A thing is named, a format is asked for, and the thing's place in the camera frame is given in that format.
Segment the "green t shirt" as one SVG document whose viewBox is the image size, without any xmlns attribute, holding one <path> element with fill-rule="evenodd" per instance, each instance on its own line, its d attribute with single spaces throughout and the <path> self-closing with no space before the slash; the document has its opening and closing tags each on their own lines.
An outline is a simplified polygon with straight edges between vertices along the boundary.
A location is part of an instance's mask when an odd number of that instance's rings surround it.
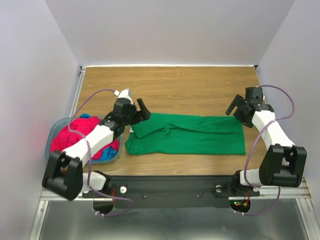
<svg viewBox="0 0 320 240">
<path fill-rule="evenodd" d="M 129 155 L 245 155 L 242 124 L 232 116 L 152 113 L 131 126 Z"/>
</svg>

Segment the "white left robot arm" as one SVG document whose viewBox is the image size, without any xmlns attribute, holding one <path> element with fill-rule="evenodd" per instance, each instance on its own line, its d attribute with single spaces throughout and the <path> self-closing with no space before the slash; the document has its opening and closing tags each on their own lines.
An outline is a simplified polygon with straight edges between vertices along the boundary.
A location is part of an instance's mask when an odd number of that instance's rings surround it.
<svg viewBox="0 0 320 240">
<path fill-rule="evenodd" d="M 83 168 L 104 146 L 118 138 L 126 126 L 150 118 L 151 112 L 141 98 L 134 104 L 130 97 L 119 97 L 113 110 L 76 144 L 50 153 L 42 179 L 42 187 L 67 199 L 74 200 L 80 193 L 95 191 L 100 197 L 111 193 L 106 174 L 84 173 Z"/>
</svg>

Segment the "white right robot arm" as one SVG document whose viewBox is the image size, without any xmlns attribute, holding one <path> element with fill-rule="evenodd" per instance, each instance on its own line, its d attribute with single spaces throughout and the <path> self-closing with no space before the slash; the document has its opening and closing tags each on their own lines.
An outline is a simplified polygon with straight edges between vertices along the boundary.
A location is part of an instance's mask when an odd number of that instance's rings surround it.
<svg viewBox="0 0 320 240">
<path fill-rule="evenodd" d="M 281 118 L 265 103 L 263 88 L 247 87 L 245 96 L 236 95 L 225 112 L 244 126 L 256 128 L 257 138 L 263 140 L 267 150 L 259 168 L 249 169 L 246 163 L 232 176 L 230 189 L 235 195 L 247 190 L 257 192 L 263 186 L 297 188 L 302 182 L 307 151 L 285 134 L 279 124 Z"/>
</svg>

